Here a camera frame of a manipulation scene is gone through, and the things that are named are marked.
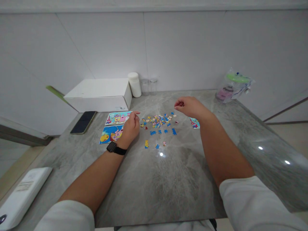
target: marble table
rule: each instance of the marble table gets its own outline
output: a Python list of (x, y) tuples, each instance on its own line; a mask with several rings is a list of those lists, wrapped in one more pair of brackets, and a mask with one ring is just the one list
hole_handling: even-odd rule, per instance
[[(132, 100), (131, 110), (139, 110), (141, 118), (171, 112), (177, 117), (167, 128), (167, 134), (151, 136), (150, 131), (158, 129), (140, 128), (140, 135), (131, 145), (96, 213), (96, 227), (227, 216), (204, 157), (200, 130), (193, 129), (189, 118), (174, 110), (174, 102), (180, 96), (195, 96), (215, 113), (256, 175), (289, 211), (308, 210), (308, 160), (240, 102), (220, 104), (214, 94), (214, 91), (158, 92), (156, 96)], [(71, 135), (79, 114), (60, 136), (57, 146), (38, 165), (52, 167), (53, 171), (15, 230), (33, 230), (66, 188), (105, 151), (107, 144), (99, 144), (99, 138), (107, 115), (98, 113), (84, 135)], [(148, 149), (144, 148), (146, 139)]]

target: hand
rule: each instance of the hand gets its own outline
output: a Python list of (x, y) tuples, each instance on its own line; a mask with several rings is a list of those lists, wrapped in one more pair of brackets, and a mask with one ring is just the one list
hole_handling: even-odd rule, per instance
[(121, 137), (116, 141), (117, 146), (122, 149), (128, 149), (131, 142), (139, 134), (140, 124), (139, 117), (137, 114), (140, 114), (139, 111), (131, 112), (129, 119), (125, 122), (123, 127), (123, 132)]
[(174, 104), (174, 109), (199, 121), (213, 115), (199, 100), (190, 96), (178, 98)]

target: phone screen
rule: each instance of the phone screen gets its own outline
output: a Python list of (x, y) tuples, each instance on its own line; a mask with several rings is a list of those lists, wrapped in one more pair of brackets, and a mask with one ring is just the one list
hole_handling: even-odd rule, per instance
[(95, 114), (96, 111), (84, 112), (74, 128), (71, 130), (71, 134), (84, 134), (90, 126)]

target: white cardboard box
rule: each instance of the white cardboard box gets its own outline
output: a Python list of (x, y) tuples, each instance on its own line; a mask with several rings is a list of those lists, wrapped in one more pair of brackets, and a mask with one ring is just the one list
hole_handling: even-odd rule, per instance
[(129, 111), (132, 92), (128, 79), (85, 79), (64, 99), (79, 112)]

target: black watch strap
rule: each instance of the black watch strap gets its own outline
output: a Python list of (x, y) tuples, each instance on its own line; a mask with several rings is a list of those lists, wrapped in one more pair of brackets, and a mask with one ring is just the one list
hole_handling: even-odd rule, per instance
[(116, 143), (114, 141), (111, 141), (111, 143), (107, 147), (107, 151), (114, 152), (116, 154), (119, 154), (119, 155), (123, 156), (123, 155), (125, 155), (127, 150), (117, 147)]
[(114, 150), (114, 153), (124, 156), (126, 151), (127, 151), (126, 149), (116, 147), (115, 150)]

